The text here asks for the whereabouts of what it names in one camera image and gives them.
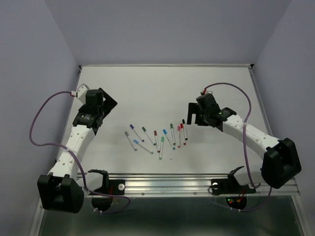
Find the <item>black cap pen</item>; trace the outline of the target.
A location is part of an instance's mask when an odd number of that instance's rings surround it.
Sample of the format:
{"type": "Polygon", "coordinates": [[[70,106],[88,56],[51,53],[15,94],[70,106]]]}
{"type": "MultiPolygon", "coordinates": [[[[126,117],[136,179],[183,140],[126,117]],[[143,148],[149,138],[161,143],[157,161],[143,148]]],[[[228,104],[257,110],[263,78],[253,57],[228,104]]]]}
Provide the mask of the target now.
{"type": "Polygon", "coordinates": [[[187,129],[186,129],[186,122],[185,122],[184,119],[182,119],[182,125],[183,125],[184,139],[188,140],[187,129]]]}

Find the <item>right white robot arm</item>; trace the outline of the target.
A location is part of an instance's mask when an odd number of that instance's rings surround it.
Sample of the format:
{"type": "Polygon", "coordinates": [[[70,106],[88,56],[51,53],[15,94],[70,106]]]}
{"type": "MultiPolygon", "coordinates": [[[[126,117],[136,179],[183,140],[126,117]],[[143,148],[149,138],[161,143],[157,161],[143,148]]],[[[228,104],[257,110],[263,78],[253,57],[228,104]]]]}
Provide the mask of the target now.
{"type": "Polygon", "coordinates": [[[262,159],[261,166],[250,170],[240,167],[232,171],[232,177],[226,180],[230,191],[237,192],[251,183],[266,183],[279,189],[301,172],[294,141],[272,137],[248,124],[234,110],[221,109],[212,94],[201,95],[195,103],[188,104],[187,124],[192,123],[192,116],[195,116],[194,123],[198,126],[211,126],[236,138],[262,159]]]}

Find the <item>pink cap pen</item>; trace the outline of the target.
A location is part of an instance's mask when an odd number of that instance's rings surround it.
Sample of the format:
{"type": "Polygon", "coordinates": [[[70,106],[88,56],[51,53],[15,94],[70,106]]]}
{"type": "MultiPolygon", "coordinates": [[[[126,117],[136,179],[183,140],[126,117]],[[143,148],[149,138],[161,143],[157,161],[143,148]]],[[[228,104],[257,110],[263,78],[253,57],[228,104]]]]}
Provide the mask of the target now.
{"type": "Polygon", "coordinates": [[[177,148],[180,148],[181,147],[181,127],[180,125],[178,125],[177,127],[177,148]]]}

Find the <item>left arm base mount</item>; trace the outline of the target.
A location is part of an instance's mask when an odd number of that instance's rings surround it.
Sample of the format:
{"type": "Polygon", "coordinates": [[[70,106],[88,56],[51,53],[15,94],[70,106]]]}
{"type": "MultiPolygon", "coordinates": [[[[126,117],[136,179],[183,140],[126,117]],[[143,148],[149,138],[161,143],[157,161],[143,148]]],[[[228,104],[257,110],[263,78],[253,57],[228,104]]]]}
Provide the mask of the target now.
{"type": "Polygon", "coordinates": [[[85,196],[91,196],[91,205],[94,212],[100,214],[113,214],[123,211],[130,203],[130,200],[122,198],[125,195],[126,181],[122,178],[111,179],[105,170],[92,169],[85,174],[86,184],[89,190],[84,187],[85,196]],[[123,199],[127,201],[127,205],[119,208],[114,206],[114,201],[123,199]]]}

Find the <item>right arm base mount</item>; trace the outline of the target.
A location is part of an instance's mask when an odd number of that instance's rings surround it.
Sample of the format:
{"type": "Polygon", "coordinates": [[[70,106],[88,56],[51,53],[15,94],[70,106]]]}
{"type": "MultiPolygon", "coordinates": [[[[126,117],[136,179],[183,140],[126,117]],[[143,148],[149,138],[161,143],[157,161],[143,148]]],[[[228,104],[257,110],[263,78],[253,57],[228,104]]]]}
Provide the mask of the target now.
{"type": "Polygon", "coordinates": [[[232,170],[227,175],[227,178],[211,180],[211,184],[208,187],[208,192],[213,196],[228,195],[225,197],[227,206],[239,212],[243,211],[247,206],[246,194],[256,193],[255,189],[250,188],[248,185],[240,185],[237,182],[234,175],[243,168],[244,166],[241,166],[232,170]]]}

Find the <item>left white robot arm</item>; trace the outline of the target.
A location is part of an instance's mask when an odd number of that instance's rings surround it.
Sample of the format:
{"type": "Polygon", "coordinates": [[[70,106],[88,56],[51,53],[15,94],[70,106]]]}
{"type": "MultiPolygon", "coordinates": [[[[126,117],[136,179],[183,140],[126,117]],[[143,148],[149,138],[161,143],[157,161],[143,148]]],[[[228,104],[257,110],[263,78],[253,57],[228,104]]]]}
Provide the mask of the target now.
{"type": "Polygon", "coordinates": [[[77,97],[82,106],[72,123],[70,136],[61,155],[46,175],[37,180],[42,206],[45,210],[78,213],[89,194],[111,193],[108,172],[89,170],[81,166],[84,154],[103,124],[104,118],[117,102],[103,89],[89,89],[85,85],[71,96],[77,97]]]}

